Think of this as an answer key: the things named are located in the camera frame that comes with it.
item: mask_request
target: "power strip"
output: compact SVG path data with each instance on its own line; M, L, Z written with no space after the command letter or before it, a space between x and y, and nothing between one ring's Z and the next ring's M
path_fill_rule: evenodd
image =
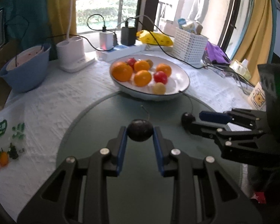
M110 51L96 51L96 56L98 60L103 61L113 61L140 51L145 50L146 44L143 44L140 41L136 41L135 45L126 46L119 44Z

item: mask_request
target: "silver screw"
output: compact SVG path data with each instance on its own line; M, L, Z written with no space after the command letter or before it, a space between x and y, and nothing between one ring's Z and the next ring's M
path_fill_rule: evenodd
M207 161L208 163L214 163L214 162L215 162L215 159L214 159L214 157L212 157L212 156L207 156L207 157L205 158L205 161Z
M171 154L172 154L172 155L177 156L177 155L179 155L180 153L181 153L180 149L174 148L174 149L171 150Z
M108 148L102 148L100 149L100 154L107 155L109 154L110 150Z
M67 162L67 163L74 163L75 160L76 160L76 159L75 159L73 156L68 156L68 157L66 158L66 162Z

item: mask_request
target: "purple cloth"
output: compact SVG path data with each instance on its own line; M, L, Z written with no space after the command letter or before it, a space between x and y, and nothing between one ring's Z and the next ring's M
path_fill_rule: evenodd
M221 50L217 45L213 45L208 41L206 45L206 50L208 52L208 58L213 64L230 64L231 61L227 55Z

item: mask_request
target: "yellow plastic bag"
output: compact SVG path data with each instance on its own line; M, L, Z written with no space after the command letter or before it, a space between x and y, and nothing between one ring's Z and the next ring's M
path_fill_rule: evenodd
M156 38L157 42L162 46L172 46L173 42L167 35L151 32ZM147 30L141 30L136 33L136 36L143 44L158 45L156 40L151 36Z

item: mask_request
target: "white basket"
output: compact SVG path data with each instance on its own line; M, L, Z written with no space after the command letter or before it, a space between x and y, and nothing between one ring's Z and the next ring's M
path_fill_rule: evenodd
M200 64L208 38L176 28L172 54L188 64Z

